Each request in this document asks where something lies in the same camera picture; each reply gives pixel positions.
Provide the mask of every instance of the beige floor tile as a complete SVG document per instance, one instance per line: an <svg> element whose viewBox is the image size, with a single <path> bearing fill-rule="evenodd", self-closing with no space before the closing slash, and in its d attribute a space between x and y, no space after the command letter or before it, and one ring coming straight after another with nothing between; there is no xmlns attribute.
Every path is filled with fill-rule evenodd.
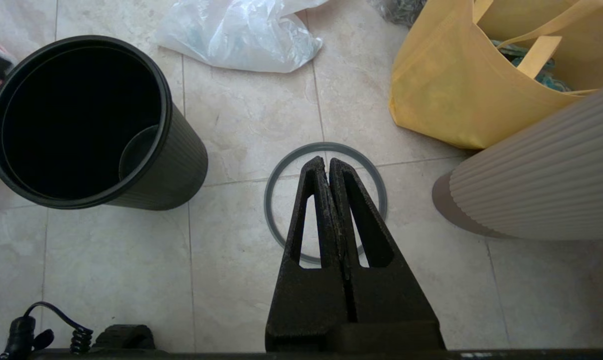
<svg viewBox="0 0 603 360"><path fill-rule="evenodd" d="M283 180L290 192L297 180ZM196 348L263 352L283 249L264 218L266 182L204 187L191 199Z"/></svg>
<svg viewBox="0 0 603 360"><path fill-rule="evenodd" d="M42 300L47 209L38 206L0 210L0 353L11 321ZM31 313L39 333L41 313Z"/></svg>
<svg viewBox="0 0 603 360"><path fill-rule="evenodd" d="M326 141L351 146L375 165L463 154L391 118L391 66L406 27L387 23L365 0L331 0L307 12L310 31L324 39L314 70Z"/></svg>
<svg viewBox="0 0 603 360"><path fill-rule="evenodd" d="M186 118L208 150L206 184L267 178L292 150L322 141L313 68L256 73L184 57ZM284 173L297 174L303 162Z"/></svg>
<svg viewBox="0 0 603 360"><path fill-rule="evenodd" d="M449 349L508 347L500 299L484 238L449 223L435 209L432 186L461 159L382 166L386 224L439 318Z"/></svg>
<svg viewBox="0 0 603 360"><path fill-rule="evenodd" d="M20 208L29 205L35 204L16 194L15 191L11 190L10 187L7 187L6 184L0 180L0 209Z"/></svg>
<svg viewBox="0 0 603 360"><path fill-rule="evenodd" d="M101 205L50 210L43 298L98 335L144 324L158 349L194 348L188 207L148 211ZM71 328L44 311L55 347Z"/></svg>
<svg viewBox="0 0 603 360"><path fill-rule="evenodd" d="M603 241L489 241L511 345L603 348Z"/></svg>
<svg viewBox="0 0 603 360"><path fill-rule="evenodd" d="M0 45L18 60L55 41L57 0L0 0Z"/></svg>
<svg viewBox="0 0 603 360"><path fill-rule="evenodd" d="M104 35L149 55L166 76L173 102L184 111L182 55L155 43L155 31L175 0L59 0L57 39Z"/></svg>

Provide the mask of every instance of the plastic bag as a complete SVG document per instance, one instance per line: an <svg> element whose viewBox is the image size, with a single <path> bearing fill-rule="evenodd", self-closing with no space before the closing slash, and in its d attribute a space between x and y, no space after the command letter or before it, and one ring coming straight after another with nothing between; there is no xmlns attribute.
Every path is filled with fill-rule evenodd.
<svg viewBox="0 0 603 360"><path fill-rule="evenodd" d="M160 46L210 66L290 73L322 39L295 15L327 0L179 0L155 34Z"/></svg>

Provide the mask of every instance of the tile grout line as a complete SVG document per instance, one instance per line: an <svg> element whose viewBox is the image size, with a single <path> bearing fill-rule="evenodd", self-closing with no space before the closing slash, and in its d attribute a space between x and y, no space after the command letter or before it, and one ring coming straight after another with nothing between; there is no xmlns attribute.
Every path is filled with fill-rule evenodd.
<svg viewBox="0 0 603 360"><path fill-rule="evenodd" d="M59 22L59 14L60 14L60 0L55 2L55 34L54 39L57 41L57 22Z"/></svg>
<svg viewBox="0 0 603 360"><path fill-rule="evenodd" d="M44 289L46 285L46 248L48 246L48 220L50 219L50 209L46 208L46 228L43 231L43 271L41 272L41 301L44 301ZM44 325L44 312L39 311L39 330Z"/></svg>
<svg viewBox="0 0 603 360"><path fill-rule="evenodd" d="M438 161L438 160L446 160L446 159L455 159L455 158L463 158L463 155L455 155L455 156L446 156L446 157L436 157L434 159L421 159L421 160L410 160L410 161L400 161L400 162L390 162L388 164L379 164L379 165L375 165L375 168L380 168L380 167L389 167L389 166L401 166L404 164L417 164L417 163L423 163L423 162L434 162L434 161ZM364 168L355 168L355 170L363 170ZM287 180L287 179L293 179L295 177L298 177L299 174L297 173L293 173L290 175L280 175L277 180ZM258 178L248 178L246 180L235 180L235 181L229 181L229 182L220 182L218 184L206 184L203 185L203 188L212 188L212 187L220 187L222 185L233 185L233 184L242 184L242 183L261 183L261 182L266 182L268 180L268 177L258 177Z"/></svg>
<svg viewBox="0 0 603 360"><path fill-rule="evenodd" d="M375 165L375 167L390 167L390 166L402 166L404 164L417 164L424 162L435 162L437 160L446 160L446 159L455 159L455 158L463 158L464 155L455 155L455 156L446 156L446 157L436 157L434 159L420 159L420 160L410 160L410 161L400 161L400 162L389 162L388 164L379 164Z"/></svg>
<svg viewBox="0 0 603 360"><path fill-rule="evenodd" d="M186 117L186 75L184 69L184 54L182 54L182 105L183 105L183 118L188 121Z"/></svg>
<svg viewBox="0 0 603 360"><path fill-rule="evenodd" d="M188 206L188 255L190 258L190 307L192 310L192 351L197 351L197 328L195 326L195 278L193 276L193 243L191 238L190 228L190 200L187 203Z"/></svg>
<svg viewBox="0 0 603 360"><path fill-rule="evenodd" d="M324 120L322 120L322 105L320 105L320 91L317 88L317 73L315 72L315 59L310 62L312 67L312 79L315 82L315 98L317 99L317 113L319 114L319 127L321 129L321 141L325 142L326 137L324 136Z"/></svg>
<svg viewBox="0 0 603 360"><path fill-rule="evenodd" d="M508 333L508 324L506 321L506 314L504 313L504 306L501 301L500 294L500 285L498 285L498 277L495 274L495 266L493 265L493 255L491 254L491 246L489 246L489 242L484 236L484 245L486 246L486 251L488 252L488 260L490 261L490 271L493 274L493 282L495 283L495 289L497 291L497 301L499 301L499 310L502 313L502 321L503 321L503 330L505 330L505 339L508 342L508 346L512 348L512 344L510 342L510 334Z"/></svg>
<svg viewBox="0 0 603 360"><path fill-rule="evenodd" d="M308 27L308 32L311 32L311 19L308 16L308 9L304 9L304 15L306 15L306 27ZM315 98L317 99L317 113L319 114L319 128L321 129L321 141L326 141L326 136L324 136L324 120L322 119L322 105L320 105L320 91L317 87L317 72L315 71L315 59L317 59L317 55L315 58L310 60L310 67L312 68L312 80L315 84Z"/></svg>
<svg viewBox="0 0 603 360"><path fill-rule="evenodd" d="M30 207L37 207L38 205L36 203L33 203L32 205L21 205L21 206L13 206L13 207L1 207L0 211L2 210L13 210L13 209L22 209L22 208L30 208Z"/></svg>

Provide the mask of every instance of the ribbed trash can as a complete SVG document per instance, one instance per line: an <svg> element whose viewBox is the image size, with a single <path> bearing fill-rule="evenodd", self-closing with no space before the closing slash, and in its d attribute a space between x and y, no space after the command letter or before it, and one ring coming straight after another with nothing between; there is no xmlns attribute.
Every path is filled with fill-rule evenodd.
<svg viewBox="0 0 603 360"><path fill-rule="evenodd" d="M0 89L0 179L36 204L168 210L197 193L207 170L159 66L119 39L52 43Z"/></svg>
<svg viewBox="0 0 603 360"><path fill-rule="evenodd" d="M603 89L462 162L432 201L479 235L603 240Z"/></svg>

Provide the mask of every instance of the coiled cord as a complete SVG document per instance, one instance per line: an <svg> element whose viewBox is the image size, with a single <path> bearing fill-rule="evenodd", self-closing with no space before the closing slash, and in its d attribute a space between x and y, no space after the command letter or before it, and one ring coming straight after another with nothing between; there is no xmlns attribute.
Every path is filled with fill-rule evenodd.
<svg viewBox="0 0 603 360"><path fill-rule="evenodd" d="M57 314L57 316L64 321L64 323L74 328L75 331L72 332L72 338L70 340L70 352L73 354L82 354L87 353L87 351L91 350L91 339L93 338L93 330L81 326L80 324L72 321L70 317L66 316L61 310L57 308L57 306L52 305L52 303L48 303L46 301L37 301L33 305L28 307L28 310L23 314L24 317L28 317L30 312L35 309L37 306L42 306L51 310L53 313Z"/></svg>

